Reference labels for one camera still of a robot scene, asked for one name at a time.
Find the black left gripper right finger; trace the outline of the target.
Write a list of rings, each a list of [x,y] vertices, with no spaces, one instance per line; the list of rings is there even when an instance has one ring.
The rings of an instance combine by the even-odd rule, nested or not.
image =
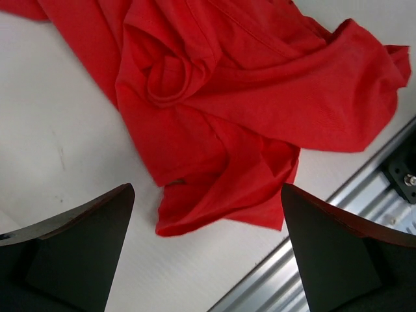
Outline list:
[[[415,236],[286,184],[285,220],[310,311],[414,311]]]

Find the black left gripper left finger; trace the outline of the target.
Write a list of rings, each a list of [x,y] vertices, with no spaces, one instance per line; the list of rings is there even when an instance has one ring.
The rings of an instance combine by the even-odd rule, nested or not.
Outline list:
[[[126,183],[1,234],[1,310],[104,311],[134,200]]]

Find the red tank top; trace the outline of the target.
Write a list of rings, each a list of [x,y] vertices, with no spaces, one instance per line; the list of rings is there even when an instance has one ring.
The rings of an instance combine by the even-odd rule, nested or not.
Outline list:
[[[410,49],[292,1],[2,1],[51,22],[163,189],[155,232],[281,230],[301,149],[361,152],[391,121]]]

